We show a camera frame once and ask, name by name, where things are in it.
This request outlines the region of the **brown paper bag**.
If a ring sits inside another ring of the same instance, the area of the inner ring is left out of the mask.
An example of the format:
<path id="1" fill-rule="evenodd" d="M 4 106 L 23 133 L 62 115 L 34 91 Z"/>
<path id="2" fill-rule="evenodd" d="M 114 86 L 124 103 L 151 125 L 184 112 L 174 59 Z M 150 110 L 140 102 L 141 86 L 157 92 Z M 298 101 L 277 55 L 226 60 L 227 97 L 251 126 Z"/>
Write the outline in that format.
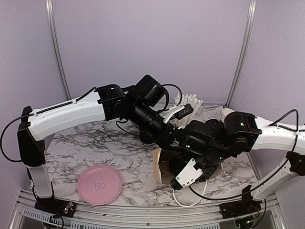
<path id="1" fill-rule="evenodd" d="M 170 180 L 174 178 L 174 175 L 170 172 L 170 167 L 169 167 L 169 162 L 170 159 L 174 159 L 175 156 L 177 156 L 178 152 L 174 152 L 174 151 L 166 151 L 166 150 L 162 150 L 160 148 L 157 148 L 156 150 L 153 151 L 152 153 L 152 157 L 153 157 L 153 173 L 155 176 L 155 179 L 160 183 L 160 184 L 164 184 L 164 185 L 170 185 Z M 212 176 L 210 177 L 212 178 L 216 178 L 217 176 L 221 175 L 221 174 L 225 174 L 226 171 L 224 169 L 224 162 L 219 163 L 218 168 L 216 169 L 216 171 L 212 174 Z M 207 186 L 208 186 L 208 181 L 206 180 L 204 182 L 204 188 L 202 191 L 202 196 L 205 194 L 206 190 L 207 190 Z M 198 203 L 200 203 L 201 198 L 198 198 L 197 201 L 195 201 L 194 203 L 190 204 L 190 205 L 183 205 L 181 204 L 178 199 L 176 198 L 175 195 L 175 190 L 172 189 L 172 195 L 173 195 L 173 199 L 174 201 L 183 208 L 190 208 L 193 207 L 195 205 L 197 205 Z"/>

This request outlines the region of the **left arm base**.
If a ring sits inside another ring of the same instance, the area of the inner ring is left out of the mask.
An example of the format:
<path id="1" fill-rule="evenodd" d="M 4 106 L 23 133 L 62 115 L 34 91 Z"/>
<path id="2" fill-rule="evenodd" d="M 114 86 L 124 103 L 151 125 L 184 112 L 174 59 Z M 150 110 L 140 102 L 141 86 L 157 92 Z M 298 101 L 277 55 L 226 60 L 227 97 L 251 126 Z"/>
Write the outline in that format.
<path id="1" fill-rule="evenodd" d="M 39 198 L 36 195 L 34 197 L 36 199 L 35 208 L 38 210 L 69 218 L 74 216 L 76 204 L 72 201 L 57 199 L 54 194 L 51 198 Z"/>

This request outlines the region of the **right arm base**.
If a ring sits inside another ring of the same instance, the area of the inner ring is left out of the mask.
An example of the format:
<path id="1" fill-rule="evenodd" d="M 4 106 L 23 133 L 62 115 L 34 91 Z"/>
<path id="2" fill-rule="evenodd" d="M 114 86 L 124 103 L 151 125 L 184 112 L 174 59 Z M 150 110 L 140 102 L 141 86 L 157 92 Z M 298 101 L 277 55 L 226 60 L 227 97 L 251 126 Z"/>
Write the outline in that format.
<path id="1" fill-rule="evenodd" d="M 250 193 L 246 194 L 247 191 L 250 191 L 250 188 L 251 185 L 248 185 L 242 190 L 241 200 L 223 203 L 219 206 L 223 219 L 243 216 L 262 209 L 262 201 L 255 201 Z"/>

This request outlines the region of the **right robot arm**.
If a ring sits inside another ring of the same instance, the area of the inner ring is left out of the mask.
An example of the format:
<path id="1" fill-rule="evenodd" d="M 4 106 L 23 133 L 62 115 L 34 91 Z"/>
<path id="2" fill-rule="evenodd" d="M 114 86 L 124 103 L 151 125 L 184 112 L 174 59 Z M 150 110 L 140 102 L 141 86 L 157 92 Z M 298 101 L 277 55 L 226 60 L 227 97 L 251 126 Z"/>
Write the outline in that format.
<path id="1" fill-rule="evenodd" d="M 180 130 L 179 146 L 196 154 L 172 180 L 179 188 L 189 187 L 200 179 L 205 170 L 242 152 L 273 149 L 286 151 L 282 163 L 255 184 L 243 190 L 244 196 L 236 203 L 236 210 L 245 214 L 286 181 L 305 174 L 305 128 L 296 123 L 284 125 L 281 121 L 292 109 L 276 121 L 269 121 L 250 113 L 231 112 L 223 122 L 191 121 Z"/>

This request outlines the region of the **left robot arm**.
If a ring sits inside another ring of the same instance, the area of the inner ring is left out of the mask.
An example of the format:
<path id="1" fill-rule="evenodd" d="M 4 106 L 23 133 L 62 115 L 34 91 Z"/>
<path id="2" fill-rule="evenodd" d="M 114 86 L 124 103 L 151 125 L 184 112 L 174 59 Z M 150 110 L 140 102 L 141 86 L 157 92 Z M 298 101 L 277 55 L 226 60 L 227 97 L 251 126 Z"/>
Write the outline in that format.
<path id="1" fill-rule="evenodd" d="M 93 87 L 78 98 L 50 107 L 25 107 L 22 115 L 10 121 L 2 132 L 21 121 L 17 131 L 20 162 L 29 171 L 37 199 L 49 212 L 57 212 L 60 201 L 54 197 L 46 167 L 45 138 L 78 125 L 119 118 L 132 121 L 159 147 L 167 148 L 176 131 L 159 111 L 152 110 L 164 95 L 168 95 L 164 85 L 145 75 L 137 84 L 125 88 L 116 84 Z"/>

